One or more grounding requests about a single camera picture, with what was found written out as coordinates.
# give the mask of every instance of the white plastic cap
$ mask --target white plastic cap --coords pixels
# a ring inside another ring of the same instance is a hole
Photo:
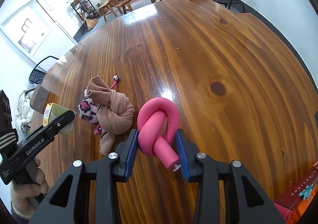
[[[179,164],[173,164],[173,166],[174,166],[174,169],[172,170],[173,172],[177,171],[181,167],[180,163]]]

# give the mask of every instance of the knotted pink foam tube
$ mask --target knotted pink foam tube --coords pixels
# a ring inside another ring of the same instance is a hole
[[[168,123],[164,134],[160,130],[167,117]],[[170,147],[175,132],[180,128],[178,108],[170,100],[157,97],[147,101],[138,114],[139,149],[147,156],[157,156],[167,169],[179,163],[179,157]]]

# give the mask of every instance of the human hand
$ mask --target human hand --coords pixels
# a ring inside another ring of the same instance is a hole
[[[38,157],[34,158],[37,164],[36,182],[38,184],[17,184],[14,180],[11,182],[11,202],[13,210],[17,215],[25,219],[31,219],[35,208],[28,201],[29,197],[36,197],[41,193],[45,194],[50,190],[45,179],[45,173],[39,168],[41,161]]]

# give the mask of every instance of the small wooden table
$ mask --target small wooden table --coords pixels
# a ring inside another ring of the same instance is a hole
[[[112,0],[106,0],[103,2],[103,4],[98,8],[99,12],[103,15],[105,22],[106,20],[106,15],[113,13],[116,17],[117,14],[114,12],[114,10],[112,9],[112,6],[110,5],[110,3],[112,2]]]

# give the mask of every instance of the knotted beige fabric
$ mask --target knotted beige fabric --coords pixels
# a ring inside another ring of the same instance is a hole
[[[106,155],[115,141],[115,135],[131,127],[135,108],[125,94],[109,89],[99,75],[90,80],[87,97],[99,104],[97,119],[102,128],[101,135],[98,135],[101,143],[99,151]]]

